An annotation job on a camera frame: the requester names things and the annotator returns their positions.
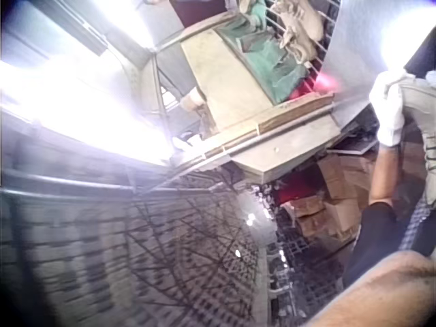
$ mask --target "cardboard box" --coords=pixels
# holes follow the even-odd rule
[[[355,187],[357,193],[357,203],[360,212],[362,212],[369,205],[369,190],[363,189],[359,186]]]
[[[328,229],[328,216],[326,210],[322,210],[314,215],[297,218],[304,237],[312,237]]]
[[[324,201],[324,206],[339,232],[345,232],[360,223],[361,214],[357,199]]]
[[[359,186],[363,189],[367,189],[368,191],[370,190],[372,183],[372,176],[370,174],[359,170],[344,170],[343,174],[345,176],[345,180],[349,184]]]
[[[309,196],[298,200],[290,200],[281,205],[291,217],[299,218],[313,215],[324,209],[324,204],[319,196]]]
[[[341,161],[337,155],[328,155],[318,161],[328,193],[332,199],[355,198],[356,190],[345,180]]]
[[[377,154],[365,153],[365,155],[342,155],[339,157],[344,170],[359,170],[372,175]]]

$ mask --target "metal grating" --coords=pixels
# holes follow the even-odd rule
[[[283,34],[285,33],[285,27],[284,24],[281,22],[280,17],[270,9],[270,7],[276,2],[276,0],[266,0],[267,5],[267,25],[272,27],[275,30],[275,35],[277,38],[283,37]],[[305,64],[308,76],[303,81],[305,85],[305,89],[308,90],[308,92],[313,91],[313,87],[315,85],[316,79],[320,73],[322,64],[324,62],[324,57],[326,56],[328,46],[330,45],[330,39],[333,34],[334,26],[336,23],[337,16],[339,14],[339,8],[340,8],[340,0],[318,0],[318,2],[325,2],[326,6],[323,11],[318,10],[318,13],[321,15],[324,23],[324,37],[320,42],[313,41],[312,42],[316,45],[317,49],[317,56],[314,58],[314,60],[307,62]]]
[[[281,248],[289,268],[277,258],[270,263],[270,273],[276,276],[277,288],[291,287],[277,297],[282,312],[276,317],[277,326],[301,326],[338,294],[343,266],[320,240],[301,236],[284,213],[276,219],[277,246],[272,252]]]

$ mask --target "wooden board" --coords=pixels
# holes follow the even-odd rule
[[[174,158],[174,162],[177,166],[182,166],[189,164],[196,158],[209,158],[222,152],[223,149],[229,150],[241,142],[255,138],[290,121],[302,119],[308,113],[316,112],[316,110],[331,104],[332,98],[332,93],[325,95],[310,93],[270,107],[268,110],[206,139],[201,145],[192,148],[191,151],[182,153],[179,158]]]
[[[232,160],[248,166],[262,175],[267,183],[279,178],[301,163],[301,157],[312,155],[332,138],[338,136],[339,128],[330,115],[320,117],[310,123],[271,138],[242,153],[232,155]]]
[[[272,106],[256,79],[213,31],[182,43],[219,131]]]

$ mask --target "pipe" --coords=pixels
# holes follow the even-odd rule
[[[77,187],[90,187],[90,188],[96,188],[96,189],[109,189],[109,190],[115,190],[115,191],[130,191],[133,192],[135,190],[132,186],[127,185],[115,185],[115,184],[103,184],[103,183],[94,183],[94,182],[85,182],[85,181],[75,181],[72,179],[64,179],[64,178],[57,178],[57,177],[51,177],[51,176],[43,176],[43,175],[36,175],[36,174],[27,174],[26,172],[21,172],[19,170],[13,170],[5,168],[2,170],[2,173],[15,177],[15,178],[21,178],[28,181],[37,181],[37,182],[47,182],[47,183],[53,183],[58,185],[70,185],[70,186],[77,186]],[[201,188],[170,188],[170,187],[160,187],[153,190],[153,194],[201,194],[201,193],[211,193],[212,190],[218,189],[222,187],[223,184],[217,183],[207,189],[201,189]]]
[[[17,189],[8,189],[5,187],[0,188],[0,193],[5,194],[7,196],[19,196],[24,198],[33,198],[38,200],[47,200],[47,201],[66,201],[66,202],[134,202],[134,201],[145,201],[150,200],[153,202],[159,201],[168,201],[174,198],[188,198],[188,197],[198,197],[198,196],[208,196],[213,194],[214,192],[208,191],[201,193],[177,193],[171,191],[170,193],[161,193],[156,194],[152,193],[151,196],[147,196],[146,198],[142,198],[140,196],[129,196],[129,197],[95,197],[95,196],[60,196],[57,194],[47,194],[47,193],[35,193],[28,191],[21,191]]]

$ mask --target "metal sheet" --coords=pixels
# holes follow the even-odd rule
[[[316,91],[336,92],[333,117],[340,128],[369,104],[375,77],[387,69],[381,54],[386,29],[402,15],[430,6],[430,0],[342,0],[315,84]]]

